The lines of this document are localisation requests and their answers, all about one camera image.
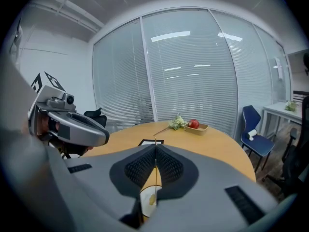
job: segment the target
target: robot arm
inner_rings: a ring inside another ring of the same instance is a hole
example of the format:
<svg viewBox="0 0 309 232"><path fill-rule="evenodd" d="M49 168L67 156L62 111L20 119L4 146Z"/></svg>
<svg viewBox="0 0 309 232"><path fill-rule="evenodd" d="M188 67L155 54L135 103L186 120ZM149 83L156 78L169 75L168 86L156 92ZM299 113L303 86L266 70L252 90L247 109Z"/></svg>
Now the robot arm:
<svg viewBox="0 0 309 232"><path fill-rule="evenodd" d="M43 113L49 117L49 131L39 138L60 151L82 155L87 146L106 144L109 133L105 128L93 119L77 113L75 108L73 95L44 86L28 113L30 133L38 136L38 114Z"/></svg>

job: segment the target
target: window blind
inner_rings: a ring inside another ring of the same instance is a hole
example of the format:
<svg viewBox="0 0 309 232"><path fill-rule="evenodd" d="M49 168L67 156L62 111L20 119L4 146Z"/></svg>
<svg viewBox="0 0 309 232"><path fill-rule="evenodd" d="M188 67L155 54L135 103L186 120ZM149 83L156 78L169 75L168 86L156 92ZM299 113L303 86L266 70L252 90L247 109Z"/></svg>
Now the window blind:
<svg viewBox="0 0 309 232"><path fill-rule="evenodd" d="M109 132L154 120L139 19L94 45L93 82Z"/></svg>
<svg viewBox="0 0 309 232"><path fill-rule="evenodd" d="M284 65L284 59L281 55L277 42L264 30L259 27L255 27L258 34L261 37L264 48L266 50L267 58L270 64L272 86L273 86L273 103L286 101L286 87L285 87L285 75L282 75L282 79L279 78L279 69L276 59L279 59L281 65Z"/></svg>
<svg viewBox="0 0 309 232"><path fill-rule="evenodd" d="M263 45L251 23L220 12L213 11L213 15L226 37L235 64L239 99L235 140L239 140L242 108L252 105L262 115L263 107L272 104L270 70Z"/></svg>
<svg viewBox="0 0 309 232"><path fill-rule="evenodd" d="M232 57L208 11L177 10L143 18L158 120L196 118L232 136L237 84Z"/></svg>
<svg viewBox="0 0 309 232"><path fill-rule="evenodd" d="M279 59L281 60L283 76L284 76L284 81L285 81L286 100L291 101L292 100L291 99L291 77L290 77L290 72L289 72L289 64L288 64L288 61L286 59L286 55L285 55L283 47L281 45L279 45L278 43L277 43L277 47L280 51Z"/></svg>

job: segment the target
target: black vent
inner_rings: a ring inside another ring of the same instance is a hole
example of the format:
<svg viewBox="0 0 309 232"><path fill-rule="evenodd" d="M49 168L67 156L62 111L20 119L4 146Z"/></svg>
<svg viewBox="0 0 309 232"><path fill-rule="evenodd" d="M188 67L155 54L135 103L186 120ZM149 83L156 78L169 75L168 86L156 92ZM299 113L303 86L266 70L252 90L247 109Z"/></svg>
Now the black vent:
<svg viewBox="0 0 309 232"><path fill-rule="evenodd" d="M87 163L87 164L78 165L78 166L75 166L75 167L69 167L68 170L72 174L72 173L83 171L83 170L86 170L86 169L89 169L89 168L92 168L92 166L89 163Z"/></svg>
<svg viewBox="0 0 309 232"><path fill-rule="evenodd" d="M155 149L149 150L125 166L125 175L140 188L144 186L155 167Z"/></svg>
<svg viewBox="0 0 309 232"><path fill-rule="evenodd" d="M264 216L264 213L243 192L243 190L240 189L239 186L226 188L225 191L243 217L247 220L248 224L252 224Z"/></svg>
<svg viewBox="0 0 309 232"><path fill-rule="evenodd" d="M160 171L162 186L178 180L183 174L183 164L164 152L162 149L157 149L157 165Z"/></svg>

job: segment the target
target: red apple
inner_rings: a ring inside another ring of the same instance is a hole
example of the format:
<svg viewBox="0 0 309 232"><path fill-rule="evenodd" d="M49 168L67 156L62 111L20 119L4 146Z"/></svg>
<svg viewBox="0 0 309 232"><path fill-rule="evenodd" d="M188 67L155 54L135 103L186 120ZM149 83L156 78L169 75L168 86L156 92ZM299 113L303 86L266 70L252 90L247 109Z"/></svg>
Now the red apple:
<svg viewBox="0 0 309 232"><path fill-rule="evenodd" d="M199 122L197 119L191 119L188 123L188 126L194 129L197 129L199 126Z"/></svg>

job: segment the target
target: white wall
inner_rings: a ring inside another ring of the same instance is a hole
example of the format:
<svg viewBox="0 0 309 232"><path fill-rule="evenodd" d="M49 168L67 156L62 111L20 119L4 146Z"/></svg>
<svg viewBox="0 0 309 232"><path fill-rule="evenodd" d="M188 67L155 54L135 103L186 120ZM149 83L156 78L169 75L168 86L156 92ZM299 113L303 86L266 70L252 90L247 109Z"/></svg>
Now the white wall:
<svg viewBox="0 0 309 232"><path fill-rule="evenodd" d="M63 17L26 8L20 44L20 72L31 85L39 72L55 77L75 96L79 113L95 110L87 39L91 32Z"/></svg>
<svg viewBox="0 0 309 232"><path fill-rule="evenodd" d="M290 54L288 57L291 65L294 90L309 92L309 75L305 72L306 67L303 61L305 52L309 52L309 50Z"/></svg>

